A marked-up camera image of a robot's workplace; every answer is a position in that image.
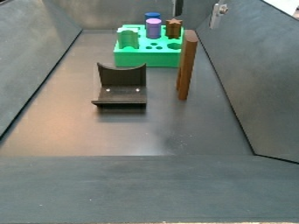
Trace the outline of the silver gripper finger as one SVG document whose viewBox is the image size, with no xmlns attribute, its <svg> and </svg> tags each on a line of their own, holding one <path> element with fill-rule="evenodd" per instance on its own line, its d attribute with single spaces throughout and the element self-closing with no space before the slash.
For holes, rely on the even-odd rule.
<svg viewBox="0 0 299 224">
<path fill-rule="evenodd" d="M 172 0 L 172 15 L 175 17 L 183 14 L 183 0 Z"/>
<path fill-rule="evenodd" d="M 213 4 L 211 18 L 209 18 L 209 28 L 215 29 L 220 24 L 220 18 L 228 13 L 228 5 L 225 4 L 225 0 L 219 0 L 217 3 Z"/>
</svg>

